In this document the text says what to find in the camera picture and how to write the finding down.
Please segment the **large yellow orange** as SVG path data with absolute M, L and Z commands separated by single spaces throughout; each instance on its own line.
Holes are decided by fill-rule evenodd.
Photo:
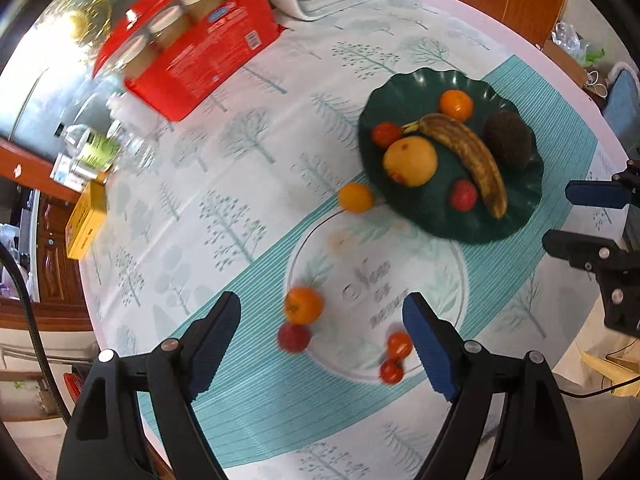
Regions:
M 417 188 L 436 174 L 438 156 L 431 141 L 422 136 L 407 136 L 386 150 L 383 168 L 397 184 Z

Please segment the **cherry tomato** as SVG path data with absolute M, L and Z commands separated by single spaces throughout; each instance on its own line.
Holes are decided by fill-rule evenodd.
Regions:
M 405 332 L 396 332 L 387 338 L 387 355 L 395 361 L 403 361 L 410 356 L 413 344 L 409 335 Z
M 381 382 L 386 385 L 398 384 L 398 382 L 402 381 L 404 375 L 402 363 L 393 359 L 385 360 L 378 369 L 378 376 L 380 376 Z

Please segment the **brown spotted banana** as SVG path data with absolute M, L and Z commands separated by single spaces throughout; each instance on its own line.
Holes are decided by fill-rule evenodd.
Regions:
M 491 217 L 504 217 L 508 198 L 502 175 L 488 147 L 469 127 L 445 114 L 431 113 L 403 125 L 400 131 L 404 136 L 420 133 L 453 152 L 473 178 Z

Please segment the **small mandarin with stem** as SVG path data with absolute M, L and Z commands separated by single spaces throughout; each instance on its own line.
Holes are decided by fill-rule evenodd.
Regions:
M 284 298 L 284 314 L 288 322 L 309 325 L 322 315 L 324 301 L 314 289 L 305 286 L 291 288 Z

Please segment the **dark green scalloped plate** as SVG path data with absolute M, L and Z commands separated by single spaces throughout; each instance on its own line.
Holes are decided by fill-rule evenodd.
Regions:
M 542 197 L 544 162 L 536 145 L 529 164 L 522 170 L 500 166 L 506 186 L 508 208 L 501 219 L 492 218 L 481 200 L 467 211 L 457 211 L 449 203 L 454 184 L 470 180 L 472 174 L 449 148 L 433 143 L 438 167 L 434 177 L 417 188 L 394 182 L 383 169 L 384 150 L 371 139 L 382 122 L 403 125 L 439 111 L 439 98 L 447 90 L 460 90 L 473 101 L 473 115 L 465 123 L 475 134 L 484 133 L 486 122 L 500 112 L 516 113 L 516 106 L 485 81 L 471 79 L 457 70 L 431 70 L 423 67 L 410 74 L 398 74 L 367 99 L 358 122 L 358 148 L 368 181 L 384 197 L 387 205 L 423 231 L 465 244 L 487 244 L 504 240 L 521 231 L 533 217 Z

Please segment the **red tomato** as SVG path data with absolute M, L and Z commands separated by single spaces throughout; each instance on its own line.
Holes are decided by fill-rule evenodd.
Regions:
M 402 129 L 392 122 L 381 122 L 371 131 L 371 141 L 382 150 L 387 150 L 401 138 Z

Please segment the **dark red wrinkled fruit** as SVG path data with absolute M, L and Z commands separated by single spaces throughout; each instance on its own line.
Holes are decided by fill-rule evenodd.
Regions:
M 311 341 L 311 331 L 306 325 L 284 323 L 277 334 L 278 346 L 288 353 L 304 352 Z

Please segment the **clear glass bottle green label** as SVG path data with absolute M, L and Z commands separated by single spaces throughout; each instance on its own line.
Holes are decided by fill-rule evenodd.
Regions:
M 83 124 L 59 124 L 54 136 L 65 143 L 72 174 L 85 181 L 107 181 L 120 150 L 116 140 Z

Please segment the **small yellow kumquat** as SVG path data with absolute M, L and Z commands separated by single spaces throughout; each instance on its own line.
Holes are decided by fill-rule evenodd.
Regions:
M 367 185 L 357 182 L 345 184 L 337 193 L 340 206 L 353 214 L 363 214 L 375 205 L 375 197 Z

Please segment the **dark avocado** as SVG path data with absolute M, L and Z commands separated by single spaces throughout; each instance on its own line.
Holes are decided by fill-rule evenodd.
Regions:
M 532 130 L 519 114 L 503 110 L 489 117 L 483 140 L 501 169 L 522 172 L 532 159 Z

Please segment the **red strawberry fruit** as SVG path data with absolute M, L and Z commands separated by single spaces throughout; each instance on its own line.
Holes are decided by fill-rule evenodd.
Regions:
M 448 196 L 449 205 L 457 211 L 467 212 L 474 208 L 477 189 L 469 180 L 457 180 Z

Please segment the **large orange mandarin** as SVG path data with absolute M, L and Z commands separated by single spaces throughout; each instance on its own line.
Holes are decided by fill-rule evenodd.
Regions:
M 466 122 L 474 112 L 474 101 L 461 90 L 451 89 L 442 92 L 438 101 L 439 111 L 458 122 Z

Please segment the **golden door ornament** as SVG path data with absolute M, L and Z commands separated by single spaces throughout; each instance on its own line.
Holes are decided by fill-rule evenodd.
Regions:
M 95 46 L 111 27 L 110 0 L 63 0 L 62 17 L 70 25 L 70 38 L 80 46 Z

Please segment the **red paper cup package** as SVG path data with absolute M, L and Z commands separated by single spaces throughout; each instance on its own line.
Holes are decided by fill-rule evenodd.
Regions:
M 100 47 L 92 76 L 118 75 L 178 122 L 281 30 L 268 0 L 140 0 Z

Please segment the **tree pattern tablecloth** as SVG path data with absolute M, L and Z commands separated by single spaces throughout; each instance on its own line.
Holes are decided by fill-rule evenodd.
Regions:
M 544 160 L 521 231 L 485 246 L 420 232 L 383 204 L 337 206 L 362 179 L 357 122 L 370 93 L 420 67 L 481 79 L 516 105 Z M 569 180 L 605 180 L 626 154 L 600 110 L 512 30 L 458 0 L 373 0 L 280 38 L 167 128 L 148 170 L 108 182 L 108 213 L 80 264 L 94 333 L 122 356 L 152 350 L 225 290 L 241 322 L 194 410 L 232 479 L 410 479 L 446 401 L 418 359 L 378 378 L 401 304 L 422 292 L 492 352 L 558 362 L 599 291 L 547 257 L 550 229 L 616 238 L 621 211 L 573 207 Z M 324 301 L 304 352 L 281 350 L 284 298 Z

